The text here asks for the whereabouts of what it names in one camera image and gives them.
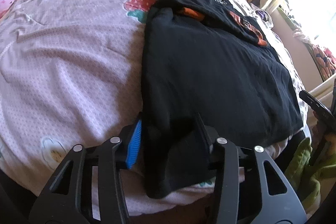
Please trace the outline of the lilac strawberry bear duvet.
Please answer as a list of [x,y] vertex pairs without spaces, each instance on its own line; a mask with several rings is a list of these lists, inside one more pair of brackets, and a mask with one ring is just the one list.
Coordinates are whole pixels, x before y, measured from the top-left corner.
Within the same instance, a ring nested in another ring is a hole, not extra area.
[[[255,16],[246,0],[230,0]],[[142,108],[152,0],[16,0],[1,19],[1,170],[39,194],[75,144],[119,133]]]

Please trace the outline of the patterned cloth on windowsill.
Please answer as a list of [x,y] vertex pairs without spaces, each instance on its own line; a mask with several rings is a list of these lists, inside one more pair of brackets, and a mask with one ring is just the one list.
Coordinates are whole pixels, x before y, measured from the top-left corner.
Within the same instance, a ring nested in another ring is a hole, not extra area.
[[277,11],[286,21],[289,28],[293,31],[293,37],[306,46],[315,63],[315,66],[318,69],[318,73],[321,76],[322,81],[325,82],[330,77],[335,75],[335,56],[333,55],[332,51],[327,47],[319,46],[317,43],[313,42],[309,36],[306,36],[302,32],[301,27],[294,19],[285,13],[282,7],[278,7]]

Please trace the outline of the purple cloth bundle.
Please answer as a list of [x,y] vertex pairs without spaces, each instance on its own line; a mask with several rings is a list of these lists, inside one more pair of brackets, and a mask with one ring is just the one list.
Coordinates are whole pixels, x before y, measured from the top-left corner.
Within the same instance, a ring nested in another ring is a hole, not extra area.
[[267,22],[271,19],[270,15],[268,14],[268,12],[266,12],[265,10],[256,10],[255,11],[256,14],[258,16],[260,16],[260,18],[264,21]]

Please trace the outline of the black sweater orange cuffs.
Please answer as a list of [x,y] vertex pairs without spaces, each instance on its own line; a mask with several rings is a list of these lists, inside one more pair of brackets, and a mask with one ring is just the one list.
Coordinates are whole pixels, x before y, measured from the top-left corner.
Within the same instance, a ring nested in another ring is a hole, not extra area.
[[211,145],[269,146],[303,121],[288,69],[229,0],[157,0],[146,20],[141,92],[147,195],[207,181]]

